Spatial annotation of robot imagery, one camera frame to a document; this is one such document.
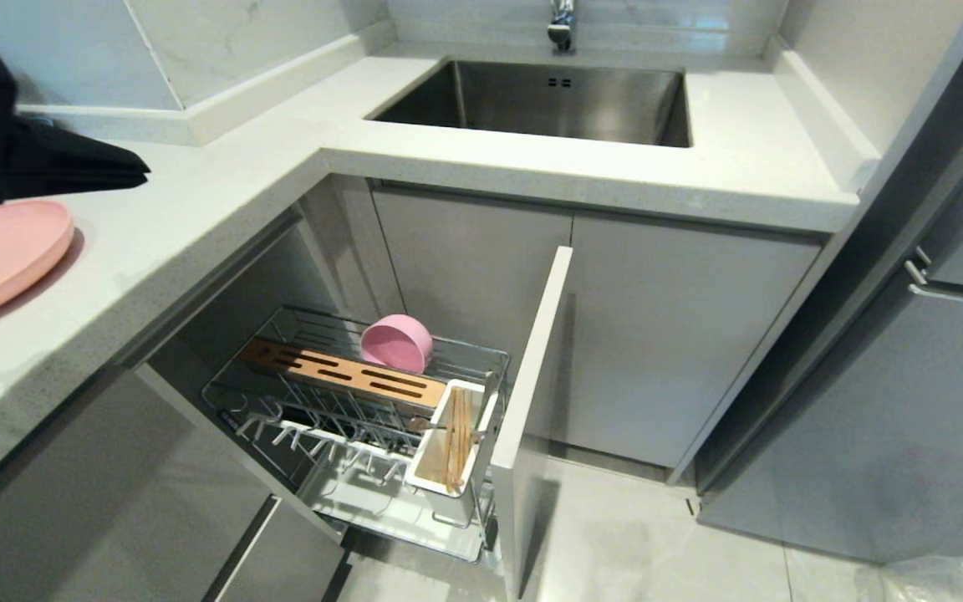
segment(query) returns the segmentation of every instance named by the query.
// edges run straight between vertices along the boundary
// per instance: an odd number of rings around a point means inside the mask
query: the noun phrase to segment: wooden slot board
[[[252,339],[237,355],[237,359],[262,365],[297,380],[320,380],[367,396],[401,401],[416,406],[417,411],[424,411],[427,415],[433,414],[447,386],[445,382],[432,378],[383,369],[265,339]]]

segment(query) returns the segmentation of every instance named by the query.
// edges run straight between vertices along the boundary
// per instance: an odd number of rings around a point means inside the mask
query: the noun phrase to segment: gray floor
[[[693,489],[665,485],[662,468],[573,448],[555,455],[527,601],[849,602],[879,582],[866,565],[698,525]],[[485,565],[364,533],[350,548],[341,602],[504,599],[502,576]]]

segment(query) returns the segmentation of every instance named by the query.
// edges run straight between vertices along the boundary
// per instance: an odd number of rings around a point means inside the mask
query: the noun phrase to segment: cabinet handle
[[[912,259],[905,262],[905,271],[909,272],[909,276],[913,278],[913,283],[909,285],[910,293],[919,294],[921,297],[942,298],[946,301],[963,303],[963,284],[930,282]]]
[[[203,602],[217,602],[222,599],[226,590],[229,590],[229,586],[232,585],[233,578],[236,578],[237,571],[240,571],[240,567],[244,565],[247,556],[251,555],[255,543],[259,541],[262,531],[267,528],[270,519],[274,517],[274,511],[278,510],[281,502],[281,498],[272,495],[262,503],[259,511],[255,514],[255,518],[252,519],[251,525],[247,526],[243,537],[240,537],[240,542],[237,542],[237,546],[229,553],[229,558],[226,559],[224,567],[221,571],[218,571],[214,583],[211,583],[211,588],[206,592],[206,595],[203,595]]]

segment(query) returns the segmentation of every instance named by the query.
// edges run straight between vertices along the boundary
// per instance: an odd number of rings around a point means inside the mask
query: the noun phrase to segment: plastic bag
[[[963,558],[924,556],[887,564],[879,579],[880,584],[859,579],[859,602],[963,602]]]

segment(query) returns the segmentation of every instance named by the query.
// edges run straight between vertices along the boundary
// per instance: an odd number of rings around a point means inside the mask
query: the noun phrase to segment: refrigerator handle
[[[905,271],[909,272],[909,276],[913,278],[913,283],[909,285],[909,291],[912,294],[963,302],[963,284],[930,282],[912,259],[905,262]]]

